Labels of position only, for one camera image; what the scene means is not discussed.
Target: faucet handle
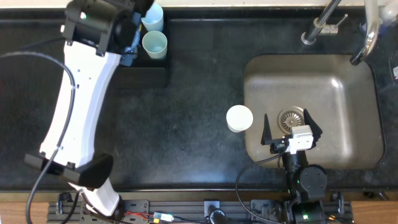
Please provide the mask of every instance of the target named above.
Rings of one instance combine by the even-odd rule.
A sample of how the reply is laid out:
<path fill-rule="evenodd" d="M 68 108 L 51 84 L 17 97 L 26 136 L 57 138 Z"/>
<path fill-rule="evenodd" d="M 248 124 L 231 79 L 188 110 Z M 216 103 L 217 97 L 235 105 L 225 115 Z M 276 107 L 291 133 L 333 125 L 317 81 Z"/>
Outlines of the faucet handle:
<path fill-rule="evenodd" d="M 320 35 L 336 35 L 338 33 L 338 26 L 348 17 L 348 14 L 345 14 L 344 17 L 336 24 L 336 25 L 325 25 Z"/>

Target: faucet base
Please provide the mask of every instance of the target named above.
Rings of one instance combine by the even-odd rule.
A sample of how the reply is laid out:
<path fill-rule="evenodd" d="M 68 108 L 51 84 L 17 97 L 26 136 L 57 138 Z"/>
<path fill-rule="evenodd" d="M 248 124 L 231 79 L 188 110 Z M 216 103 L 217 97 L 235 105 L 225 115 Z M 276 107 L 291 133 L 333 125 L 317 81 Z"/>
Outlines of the faucet base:
<path fill-rule="evenodd" d="M 315 38 L 313 41 L 308 41 L 308 40 L 305 39 L 305 33 L 306 33 L 306 32 L 304 32 L 304 33 L 301 35 L 301 41 L 302 41 L 304 44 L 313 45 L 313 44 L 315 43 L 315 41 L 317 41 L 317 39 Z"/>

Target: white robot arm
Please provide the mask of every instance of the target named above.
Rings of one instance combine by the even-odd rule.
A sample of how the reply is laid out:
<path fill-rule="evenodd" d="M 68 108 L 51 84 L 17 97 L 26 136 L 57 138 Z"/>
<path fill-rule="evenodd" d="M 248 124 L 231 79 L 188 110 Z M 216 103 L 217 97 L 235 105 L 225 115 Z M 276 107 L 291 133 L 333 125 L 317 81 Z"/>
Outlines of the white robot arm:
<path fill-rule="evenodd" d="M 108 178 L 112 156 L 94 157 L 96 124 L 109 81 L 138 28 L 132 22 L 132 13 L 145 16 L 152 3 L 153 0 L 73 0 L 65 10 L 65 65 L 75 78 L 75 102 L 61 147 L 48 172 L 58 174 L 82 192 L 92 212 L 112 220 L 120 220 L 124 208 Z M 52 124 L 40 147 L 42 157 L 27 155 L 25 161 L 29 165 L 42 169 L 57 149 L 70 97 L 70 80 L 64 72 Z"/>

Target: white wall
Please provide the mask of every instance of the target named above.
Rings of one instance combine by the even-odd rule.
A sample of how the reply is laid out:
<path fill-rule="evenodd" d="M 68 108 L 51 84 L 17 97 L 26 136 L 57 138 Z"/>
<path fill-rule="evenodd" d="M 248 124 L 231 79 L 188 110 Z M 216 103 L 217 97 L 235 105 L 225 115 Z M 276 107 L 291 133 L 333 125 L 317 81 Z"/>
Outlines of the white wall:
<path fill-rule="evenodd" d="M 65 7 L 70 0 L 0 0 L 0 8 Z M 326 6 L 330 0 L 156 0 L 163 7 L 200 6 Z M 385 5 L 389 0 L 375 0 Z M 342 0 L 340 6 L 363 6 L 363 0 Z"/>

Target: cup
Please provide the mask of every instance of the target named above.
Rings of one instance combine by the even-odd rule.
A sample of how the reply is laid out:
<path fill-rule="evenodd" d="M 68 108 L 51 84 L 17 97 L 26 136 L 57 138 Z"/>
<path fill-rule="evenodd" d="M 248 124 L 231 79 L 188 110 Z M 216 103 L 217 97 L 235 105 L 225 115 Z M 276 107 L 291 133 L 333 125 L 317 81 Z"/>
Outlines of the cup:
<path fill-rule="evenodd" d="M 142 46 L 152 59 L 164 59 L 167 54 L 167 38 L 159 31 L 150 31 L 142 38 Z"/>
<path fill-rule="evenodd" d="M 249 108 L 236 105 L 231 107 L 226 114 L 226 122 L 232 132 L 239 133 L 250 128 L 253 123 L 253 114 Z"/>
<path fill-rule="evenodd" d="M 145 28 L 150 31 L 163 31 L 163 9 L 160 5 L 153 3 L 147 14 L 141 21 Z"/>

